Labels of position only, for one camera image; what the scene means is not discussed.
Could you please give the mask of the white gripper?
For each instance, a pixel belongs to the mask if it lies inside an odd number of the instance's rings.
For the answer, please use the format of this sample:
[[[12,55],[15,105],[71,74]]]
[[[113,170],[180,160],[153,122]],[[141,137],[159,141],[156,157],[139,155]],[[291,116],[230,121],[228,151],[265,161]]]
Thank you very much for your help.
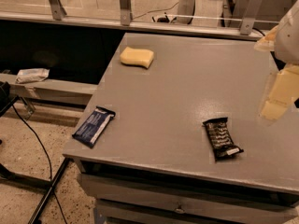
[[[258,51],[275,51],[276,57],[287,63],[278,72],[261,111],[263,118],[278,120],[299,99],[299,0],[278,26],[255,43],[254,48]]]

